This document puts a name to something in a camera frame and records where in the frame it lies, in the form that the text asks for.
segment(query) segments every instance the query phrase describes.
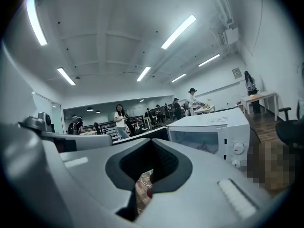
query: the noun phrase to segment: black office chair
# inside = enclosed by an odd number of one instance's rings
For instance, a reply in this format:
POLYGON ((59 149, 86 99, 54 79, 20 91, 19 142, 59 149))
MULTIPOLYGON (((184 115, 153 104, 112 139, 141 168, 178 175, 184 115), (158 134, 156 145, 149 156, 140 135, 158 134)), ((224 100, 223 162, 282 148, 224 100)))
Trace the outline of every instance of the black office chair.
POLYGON ((304 120, 289 120, 288 111, 290 107, 279 109, 279 112, 285 113, 285 122, 279 122, 275 125, 275 131, 279 139, 290 147, 294 144, 304 146, 304 120))
POLYGON ((156 120, 153 119, 152 115, 149 115, 149 117, 150 117, 150 120, 151 120, 151 124, 154 125, 152 127, 153 130, 158 128, 158 127, 161 127, 161 125, 160 125, 161 124, 161 119, 159 117, 156 118, 156 120))

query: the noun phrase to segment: microwave window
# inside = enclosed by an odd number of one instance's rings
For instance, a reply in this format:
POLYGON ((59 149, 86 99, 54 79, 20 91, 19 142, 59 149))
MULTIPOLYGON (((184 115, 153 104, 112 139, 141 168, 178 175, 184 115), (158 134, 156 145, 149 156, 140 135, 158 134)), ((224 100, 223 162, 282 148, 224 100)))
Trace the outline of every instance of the microwave window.
POLYGON ((170 131, 171 141, 188 147, 215 154, 219 149, 217 132, 170 131))

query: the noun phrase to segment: white table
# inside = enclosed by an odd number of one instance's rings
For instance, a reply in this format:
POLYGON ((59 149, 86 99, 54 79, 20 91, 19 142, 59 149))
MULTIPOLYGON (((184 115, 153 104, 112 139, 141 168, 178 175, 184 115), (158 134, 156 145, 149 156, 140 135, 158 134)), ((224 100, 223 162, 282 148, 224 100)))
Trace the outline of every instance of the white table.
POLYGON ((203 114, 204 112, 210 113, 212 109, 215 112, 215 106, 214 105, 211 105, 209 108, 203 108, 203 107, 201 107, 200 109, 193 111, 193 114, 194 115, 198 115, 200 113, 203 114))
POLYGON ((143 120, 145 122, 147 121, 148 128, 150 129, 150 121, 151 121, 150 117, 145 117, 143 120))
POLYGON ((94 130, 94 131, 84 132, 84 133, 81 133, 80 135, 97 135, 97 131, 94 130))
POLYGON ((248 96, 244 96, 242 97, 242 101, 244 102, 243 105, 246 106, 247 112, 250 115, 250 110, 249 110, 249 104, 253 101, 257 101, 257 100, 264 100, 264 107, 265 107, 265 113, 267 112, 267 108, 269 108, 269 104, 268 104, 268 98, 269 97, 273 97, 274 98, 274 103, 275 103, 275 121, 277 120, 277 102, 276 102, 276 92, 269 92, 269 91, 263 91, 261 93, 255 94, 253 97, 248 96))

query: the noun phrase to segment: ceiling light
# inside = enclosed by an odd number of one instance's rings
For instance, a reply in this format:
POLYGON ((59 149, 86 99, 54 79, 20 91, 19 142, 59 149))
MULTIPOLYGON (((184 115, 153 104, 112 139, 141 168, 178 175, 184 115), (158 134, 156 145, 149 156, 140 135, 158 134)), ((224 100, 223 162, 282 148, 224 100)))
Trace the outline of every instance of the ceiling light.
POLYGON ((206 64, 206 63, 208 63, 208 62, 210 62, 210 61, 212 61, 213 59, 216 59, 217 57, 219 57, 219 54, 217 54, 217 55, 215 55, 214 57, 208 59, 207 61, 201 63, 201 64, 199 65, 199 67, 200 67, 200 66, 203 66, 204 64, 206 64))
POLYGON ((149 70, 150 70, 150 67, 146 67, 136 81, 138 81, 138 82, 141 81, 149 70))
POLYGON ((163 49, 167 49, 169 45, 186 29, 188 28, 196 18, 193 15, 190 15, 177 29, 173 34, 166 40, 166 42, 161 46, 163 49))
POLYGON ((40 45, 44 46, 47 44, 47 41, 43 35, 41 26, 39 24, 39 20, 38 20, 37 13, 36 13, 35 0, 27 0, 26 7, 27 7, 27 12, 28 12, 28 18, 29 18, 30 24, 32 25, 32 28, 35 32, 35 35, 36 35, 40 45))
POLYGON ((57 68, 57 70, 59 71, 59 73, 61 73, 61 75, 71 84, 71 85, 75 85, 75 82, 70 78, 69 75, 67 75, 67 73, 65 72, 65 70, 63 69, 63 67, 59 67, 57 68))
POLYGON ((171 83, 175 82, 176 80, 179 80, 180 78, 184 77, 185 75, 186 75, 186 74, 183 74, 183 75, 179 76, 178 78, 172 80, 171 83))

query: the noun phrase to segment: white microwave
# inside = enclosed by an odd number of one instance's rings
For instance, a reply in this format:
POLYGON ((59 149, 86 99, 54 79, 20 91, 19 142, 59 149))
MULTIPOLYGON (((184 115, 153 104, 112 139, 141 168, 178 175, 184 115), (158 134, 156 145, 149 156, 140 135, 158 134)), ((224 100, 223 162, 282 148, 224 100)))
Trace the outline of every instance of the white microwave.
POLYGON ((246 169, 250 126, 239 108, 187 116, 167 125, 167 131, 172 142, 210 152, 246 169))

